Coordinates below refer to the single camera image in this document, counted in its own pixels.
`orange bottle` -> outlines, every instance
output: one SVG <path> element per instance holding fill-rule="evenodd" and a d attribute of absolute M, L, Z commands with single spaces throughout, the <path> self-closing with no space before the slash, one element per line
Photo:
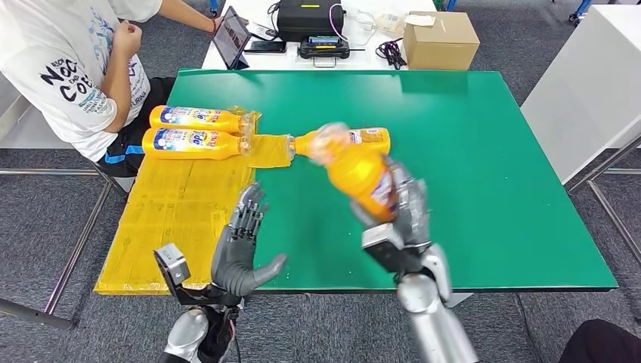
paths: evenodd
<path fill-rule="evenodd" d="M 289 148 L 292 154 L 311 157 L 310 144 L 314 140 L 316 130 L 310 131 L 298 138 L 289 137 Z M 389 131 L 383 127 L 371 127 L 368 129 L 348 130 L 349 141 L 358 147 L 365 147 L 376 151 L 378 154 L 389 155 L 389 148 L 392 142 L 389 137 Z"/>
<path fill-rule="evenodd" d="M 347 127 L 328 124 L 310 142 L 310 155 L 327 169 L 330 181 L 380 222 L 396 214 L 392 174 L 382 155 L 350 142 Z"/>
<path fill-rule="evenodd" d="M 154 159 L 223 160 L 233 155 L 249 155 L 249 136 L 227 132 L 191 129 L 148 129 L 142 138 L 147 157 Z"/>
<path fill-rule="evenodd" d="M 152 129 L 160 127 L 252 134 L 259 113 L 237 115 L 227 110 L 156 106 L 149 114 Z"/>

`bottle label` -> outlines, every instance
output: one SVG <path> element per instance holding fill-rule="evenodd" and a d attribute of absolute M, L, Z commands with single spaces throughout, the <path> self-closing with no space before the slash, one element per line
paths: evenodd
<path fill-rule="evenodd" d="M 216 131 L 159 129 L 153 138 L 153 148 L 170 151 L 212 149 L 216 146 L 217 139 L 218 133 Z"/>
<path fill-rule="evenodd" d="M 363 142 L 383 142 L 384 137 L 382 136 L 382 130 L 379 128 L 365 129 L 365 133 L 362 135 Z"/>
<path fill-rule="evenodd" d="M 379 183 L 372 191 L 372 199 L 383 206 L 390 206 L 392 204 L 392 175 L 389 172 L 384 172 L 379 179 Z"/>
<path fill-rule="evenodd" d="M 354 145 L 363 144 L 361 130 L 349 130 L 349 139 Z"/>
<path fill-rule="evenodd" d="M 171 123 L 172 125 L 215 123 L 220 114 L 220 110 L 207 110 L 205 108 L 165 107 L 160 114 L 160 122 Z"/>

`green tabletop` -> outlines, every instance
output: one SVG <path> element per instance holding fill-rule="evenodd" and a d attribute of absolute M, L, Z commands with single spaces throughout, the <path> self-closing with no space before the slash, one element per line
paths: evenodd
<path fill-rule="evenodd" d="M 456 291 L 616 287 L 499 73 L 185 70 L 169 103 L 260 110 L 259 132 L 274 135 L 386 127 L 391 156 L 426 180 L 431 236 Z M 322 167 L 297 157 L 256 179 L 270 209 L 255 260 L 289 255 L 263 290 L 393 288 Z"/>

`yellow cardboard sheet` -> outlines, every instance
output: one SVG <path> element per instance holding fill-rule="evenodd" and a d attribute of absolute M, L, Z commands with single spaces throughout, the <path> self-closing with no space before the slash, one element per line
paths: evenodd
<path fill-rule="evenodd" d="M 144 159 L 94 291 L 106 295 L 169 293 L 153 250 L 174 243 L 187 258 L 185 287 L 211 282 L 218 236 L 253 168 L 289 166 L 284 136 L 257 135 L 251 157 L 214 160 Z"/>

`blue stripe on pants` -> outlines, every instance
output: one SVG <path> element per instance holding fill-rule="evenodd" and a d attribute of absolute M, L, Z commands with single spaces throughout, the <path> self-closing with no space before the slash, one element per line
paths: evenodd
<path fill-rule="evenodd" d="M 142 146 L 129 145 L 125 150 L 125 155 L 129 154 L 144 154 Z M 117 164 L 125 159 L 125 155 L 110 156 L 109 153 L 104 153 L 104 162 L 107 164 Z"/>

